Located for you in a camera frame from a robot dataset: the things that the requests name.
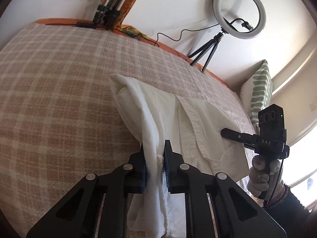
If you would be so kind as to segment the black sleeved right forearm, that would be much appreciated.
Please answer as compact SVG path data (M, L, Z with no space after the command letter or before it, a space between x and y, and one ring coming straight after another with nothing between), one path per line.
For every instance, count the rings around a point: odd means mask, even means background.
M285 230L287 237L316 237L316 208L306 209L287 185L263 209Z

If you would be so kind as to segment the gloved right hand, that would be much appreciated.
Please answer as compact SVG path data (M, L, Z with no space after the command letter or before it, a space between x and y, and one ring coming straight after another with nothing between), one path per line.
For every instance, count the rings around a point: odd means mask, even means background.
M249 172L249 181L247 185L248 191L260 198L264 192L264 200L274 200L280 196L285 190L282 180L283 167L280 160L274 160L270 163L269 174L264 172L265 161L260 155L256 155L252 160L252 167Z

